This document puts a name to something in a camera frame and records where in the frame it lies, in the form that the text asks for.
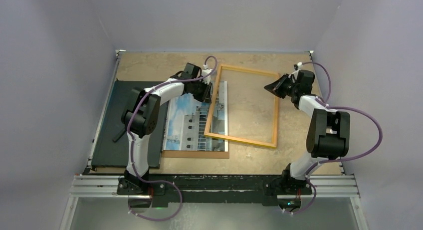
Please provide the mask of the building and sky photo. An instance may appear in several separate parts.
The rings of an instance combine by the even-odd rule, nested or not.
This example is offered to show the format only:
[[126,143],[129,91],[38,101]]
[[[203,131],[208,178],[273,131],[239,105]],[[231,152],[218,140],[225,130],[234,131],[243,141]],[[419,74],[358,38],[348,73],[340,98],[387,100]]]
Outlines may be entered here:
[[[194,99],[192,94],[171,99],[168,102],[164,150],[228,152],[228,142],[204,136],[209,103]],[[228,134],[227,82],[219,84],[216,104],[212,114],[210,131],[220,135]]]

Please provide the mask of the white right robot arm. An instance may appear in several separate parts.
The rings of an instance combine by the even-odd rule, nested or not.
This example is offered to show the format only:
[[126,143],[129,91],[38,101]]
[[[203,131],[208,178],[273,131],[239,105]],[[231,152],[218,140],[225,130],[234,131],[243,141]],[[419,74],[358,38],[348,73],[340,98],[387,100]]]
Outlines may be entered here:
[[315,75],[309,70],[284,74],[264,89],[279,98],[289,97],[294,107],[310,117],[306,137],[306,151],[295,162],[287,165],[276,181],[288,194],[305,187],[307,177],[319,164],[344,157],[349,150],[350,114],[326,107],[312,94]]

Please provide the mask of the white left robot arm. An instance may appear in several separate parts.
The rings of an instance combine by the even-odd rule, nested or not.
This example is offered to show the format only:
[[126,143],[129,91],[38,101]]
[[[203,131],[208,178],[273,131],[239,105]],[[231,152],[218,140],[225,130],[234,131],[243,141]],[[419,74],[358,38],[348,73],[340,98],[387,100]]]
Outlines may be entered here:
[[184,70],[150,88],[133,88],[121,121],[129,142],[129,160],[123,186],[138,195],[144,194],[151,181],[148,179],[148,151],[150,135],[157,126],[160,108],[173,98],[191,94],[195,100],[210,102],[211,75],[215,68],[187,63]]

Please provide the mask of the black flat box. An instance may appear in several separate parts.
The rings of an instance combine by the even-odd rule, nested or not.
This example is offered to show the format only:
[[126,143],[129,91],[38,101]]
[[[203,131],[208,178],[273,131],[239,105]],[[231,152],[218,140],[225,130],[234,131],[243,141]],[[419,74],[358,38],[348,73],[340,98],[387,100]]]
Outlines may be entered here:
[[[112,138],[121,129],[124,129],[121,116],[131,90],[135,87],[141,89],[149,88],[157,84],[159,84],[158,81],[115,81],[93,153],[91,166],[95,168],[125,168],[127,166],[129,158],[127,135],[125,134],[117,143],[113,143]],[[158,123],[149,140],[148,163],[154,169],[158,169],[161,163],[167,110],[167,103],[160,107]]]

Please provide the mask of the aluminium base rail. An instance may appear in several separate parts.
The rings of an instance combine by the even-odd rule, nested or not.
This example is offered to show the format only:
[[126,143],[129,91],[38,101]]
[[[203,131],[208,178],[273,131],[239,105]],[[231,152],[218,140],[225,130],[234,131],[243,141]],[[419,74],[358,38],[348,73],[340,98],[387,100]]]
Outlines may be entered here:
[[76,176],[70,188],[75,198],[128,198],[150,202],[153,207],[169,203],[239,203],[277,206],[285,200],[354,198],[359,190],[353,176],[314,175],[300,187],[282,187],[277,175],[155,175],[165,183],[152,183],[144,190],[122,176]]

